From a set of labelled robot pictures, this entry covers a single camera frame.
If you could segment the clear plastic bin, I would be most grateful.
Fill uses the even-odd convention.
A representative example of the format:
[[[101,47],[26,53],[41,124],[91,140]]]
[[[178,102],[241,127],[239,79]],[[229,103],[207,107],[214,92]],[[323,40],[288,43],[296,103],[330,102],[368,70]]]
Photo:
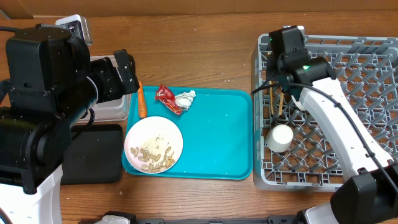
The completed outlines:
[[[116,72],[118,73],[120,79],[121,75],[118,71],[118,63],[113,55],[101,55],[101,56],[91,56],[91,61],[98,60],[104,57],[108,57],[115,67]],[[113,100],[107,101],[104,103],[95,104],[92,109],[95,112],[95,122],[113,122],[113,121],[124,121],[129,116],[129,107],[130,107],[131,95],[124,95],[123,97]],[[89,121],[90,112],[85,118],[81,118],[77,123],[83,124]]]

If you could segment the plate with peanuts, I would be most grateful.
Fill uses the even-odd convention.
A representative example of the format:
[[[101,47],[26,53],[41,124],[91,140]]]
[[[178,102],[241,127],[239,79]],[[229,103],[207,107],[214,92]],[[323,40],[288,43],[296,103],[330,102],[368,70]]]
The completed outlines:
[[[124,155],[127,163],[143,174],[160,174],[171,169],[183,151],[182,133],[167,118],[151,116],[127,132]]]

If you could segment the white bowl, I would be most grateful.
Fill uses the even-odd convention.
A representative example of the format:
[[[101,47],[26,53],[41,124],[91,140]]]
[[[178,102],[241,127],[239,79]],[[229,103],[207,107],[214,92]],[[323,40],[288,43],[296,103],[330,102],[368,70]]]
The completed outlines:
[[[292,100],[293,100],[295,106],[296,106],[298,109],[300,109],[300,110],[302,110],[302,111],[305,111],[305,108],[303,107],[303,105],[301,104],[301,102],[297,101],[293,95],[292,95],[291,97],[292,97]]]

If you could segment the teal plastic tray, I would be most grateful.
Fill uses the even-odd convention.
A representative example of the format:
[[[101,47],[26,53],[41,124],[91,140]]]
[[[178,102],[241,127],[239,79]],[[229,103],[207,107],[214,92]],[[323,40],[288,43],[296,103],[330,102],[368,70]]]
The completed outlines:
[[[244,180],[253,167],[251,97],[240,90],[195,89],[188,111],[180,116],[155,99],[157,86],[145,86],[147,121],[140,119],[137,95],[131,96],[122,164],[126,172],[143,175],[142,162],[132,154],[145,140],[180,131],[181,153],[160,177]]]

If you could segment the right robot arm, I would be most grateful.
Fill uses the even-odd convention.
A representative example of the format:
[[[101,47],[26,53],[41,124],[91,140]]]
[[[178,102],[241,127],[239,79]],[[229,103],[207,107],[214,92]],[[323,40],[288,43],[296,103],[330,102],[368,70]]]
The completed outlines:
[[[297,26],[270,32],[269,43],[269,76],[314,118],[345,176],[329,202],[298,212],[298,223],[380,223],[397,217],[397,162],[354,112],[329,62],[309,56]]]

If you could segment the crumpled white tissue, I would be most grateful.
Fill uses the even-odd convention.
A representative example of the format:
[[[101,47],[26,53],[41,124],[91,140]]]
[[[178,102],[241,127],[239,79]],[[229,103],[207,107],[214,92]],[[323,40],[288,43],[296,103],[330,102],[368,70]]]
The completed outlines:
[[[195,97],[196,97],[195,90],[190,90],[189,92],[183,92],[175,96],[175,103],[181,110],[186,111],[191,107]]]

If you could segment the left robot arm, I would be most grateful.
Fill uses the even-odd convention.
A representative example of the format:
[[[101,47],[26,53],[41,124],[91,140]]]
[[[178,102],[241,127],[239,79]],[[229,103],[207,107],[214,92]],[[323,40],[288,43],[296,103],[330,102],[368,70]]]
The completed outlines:
[[[93,106],[139,89],[134,57],[90,59],[81,32],[65,26],[11,28],[10,77],[1,81],[1,222],[61,223],[60,185],[71,130]]]

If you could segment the grey dishwasher rack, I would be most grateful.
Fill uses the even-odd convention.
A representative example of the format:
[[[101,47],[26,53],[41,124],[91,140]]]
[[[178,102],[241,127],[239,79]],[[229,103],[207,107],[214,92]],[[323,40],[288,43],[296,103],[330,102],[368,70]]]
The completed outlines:
[[[397,39],[306,35],[311,58],[323,57],[332,66],[346,99],[369,133],[393,158],[397,157]],[[280,88],[254,97],[254,185],[261,190],[333,192],[343,183],[336,154],[309,113],[284,95],[278,115]],[[289,149],[279,154],[265,144],[266,134],[279,124],[293,133]]]

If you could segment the wooden chopstick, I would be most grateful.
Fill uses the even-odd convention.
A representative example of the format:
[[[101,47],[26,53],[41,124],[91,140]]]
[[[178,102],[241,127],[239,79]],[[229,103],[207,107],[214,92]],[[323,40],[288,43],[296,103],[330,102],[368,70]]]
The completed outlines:
[[[281,90],[280,91],[280,99],[279,99],[279,109],[278,109],[278,115],[282,115],[283,111],[283,104],[284,104],[284,92]]]
[[[274,114],[274,107],[273,107],[273,89],[272,89],[272,87],[270,87],[269,88],[269,96],[270,96],[270,111],[271,111],[271,115],[273,115]]]

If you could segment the red snack wrapper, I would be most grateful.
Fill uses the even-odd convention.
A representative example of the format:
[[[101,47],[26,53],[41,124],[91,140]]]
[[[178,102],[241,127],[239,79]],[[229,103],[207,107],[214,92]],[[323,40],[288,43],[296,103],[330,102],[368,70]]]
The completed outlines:
[[[155,100],[159,100],[171,112],[178,116],[180,116],[183,112],[183,110],[175,102],[175,95],[164,85],[159,85],[159,89],[155,92]]]

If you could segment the black plastic bin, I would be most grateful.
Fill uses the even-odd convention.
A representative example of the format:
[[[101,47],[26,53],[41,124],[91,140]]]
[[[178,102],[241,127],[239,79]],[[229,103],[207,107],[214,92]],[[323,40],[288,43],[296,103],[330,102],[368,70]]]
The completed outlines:
[[[62,185],[118,182],[122,173],[123,129],[118,124],[95,124],[66,150]]]

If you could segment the orange carrot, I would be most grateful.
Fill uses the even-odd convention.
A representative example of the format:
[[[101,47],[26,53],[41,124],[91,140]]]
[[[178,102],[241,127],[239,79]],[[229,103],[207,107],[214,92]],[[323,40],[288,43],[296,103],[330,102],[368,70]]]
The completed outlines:
[[[144,89],[143,84],[139,81],[139,89],[137,91],[137,100],[138,100],[138,113],[141,119],[147,117],[147,107],[146,107],[146,100],[144,96]]]

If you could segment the white cup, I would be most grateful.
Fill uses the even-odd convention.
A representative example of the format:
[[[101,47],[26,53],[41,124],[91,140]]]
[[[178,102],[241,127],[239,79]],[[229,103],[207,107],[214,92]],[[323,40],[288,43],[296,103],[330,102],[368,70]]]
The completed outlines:
[[[267,133],[265,144],[271,151],[283,153],[290,147],[293,137],[294,133],[289,126],[279,124]]]

